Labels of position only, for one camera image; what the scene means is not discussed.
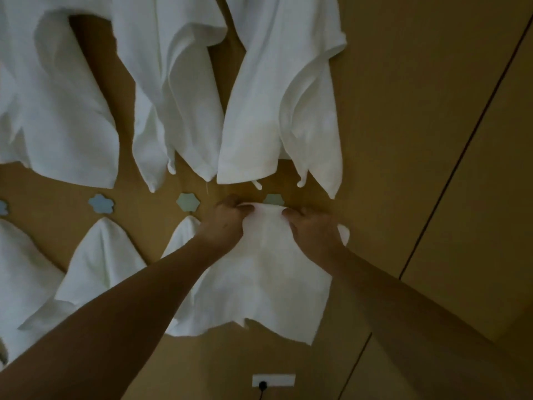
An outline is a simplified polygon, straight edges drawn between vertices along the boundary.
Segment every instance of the person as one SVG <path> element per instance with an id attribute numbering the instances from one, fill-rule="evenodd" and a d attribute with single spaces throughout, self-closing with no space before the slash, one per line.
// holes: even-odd
<path id="1" fill-rule="evenodd" d="M 84 305 L 0 373 L 0 398 L 120 399 L 205 269 L 243 235 L 254 207 L 220 201 L 182 248 Z M 533 398 L 493 343 L 341 243 L 337 222 L 285 209 L 302 252 L 355 293 L 372 331 L 422 398 Z"/>

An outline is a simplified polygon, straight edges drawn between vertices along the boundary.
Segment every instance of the blue flower-shaped hook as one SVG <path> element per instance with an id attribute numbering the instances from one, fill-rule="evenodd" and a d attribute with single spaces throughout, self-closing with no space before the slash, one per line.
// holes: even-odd
<path id="1" fill-rule="evenodd" d="M 7 216 L 7 215 L 9 215 L 9 210 L 7 210 L 7 202 L 0 201 L 0 216 Z"/>
<path id="2" fill-rule="evenodd" d="M 283 200 L 280 194 L 268 194 L 266 195 L 266 198 L 263 201 L 263 203 L 270 204 L 270 205 L 283 206 L 285 204 L 285 201 Z"/>
<path id="3" fill-rule="evenodd" d="M 200 205 L 200 201 L 197 199 L 195 194 L 180 194 L 180 197 L 177 199 L 176 203 L 181 210 L 183 210 L 183 212 L 194 212 Z"/>
<path id="4" fill-rule="evenodd" d="M 89 199 L 89 205 L 93 207 L 96 213 L 113 213 L 114 202 L 102 194 L 96 194 Z"/>

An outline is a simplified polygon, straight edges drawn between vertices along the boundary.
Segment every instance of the black plug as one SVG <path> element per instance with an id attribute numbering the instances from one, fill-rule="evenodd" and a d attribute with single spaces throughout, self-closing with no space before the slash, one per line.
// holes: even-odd
<path id="1" fill-rule="evenodd" d="M 267 383 L 262 380 L 261 382 L 259 382 L 259 390 L 261 390 L 261 396 L 259 397 L 259 400 L 261 400 L 263 398 L 263 391 L 267 390 Z"/>

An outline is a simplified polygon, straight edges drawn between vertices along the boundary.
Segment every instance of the forearm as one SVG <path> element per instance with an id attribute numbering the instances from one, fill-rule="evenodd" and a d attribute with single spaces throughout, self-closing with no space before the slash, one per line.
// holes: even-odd
<path id="1" fill-rule="evenodd" d="M 322 264 L 347 283 L 372 331 L 428 398 L 529 398 L 522 371 L 462 320 L 349 250 Z"/>
<path id="2" fill-rule="evenodd" d="M 87 303 L 0 374 L 0 398 L 120 398 L 220 255 L 193 238 Z"/>

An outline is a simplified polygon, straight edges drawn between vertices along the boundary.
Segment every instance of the hand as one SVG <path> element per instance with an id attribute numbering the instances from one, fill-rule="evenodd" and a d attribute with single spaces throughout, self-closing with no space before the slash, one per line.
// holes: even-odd
<path id="1" fill-rule="evenodd" d="M 254 211 L 252 205 L 237 206 L 241 199 L 231 194 L 218 202 L 204 220 L 195 238 L 214 249 L 219 257 L 230 252 L 243 236 L 243 219 Z"/>
<path id="2" fill-rule="evenodd" d="M 315 264 L 323 267 L 332 256 L 345 249 L 337 222 L 327 213 L 307 208 L 300 213 L 287 208 L 282 214 L 290 223 L 298 247 Z"/>

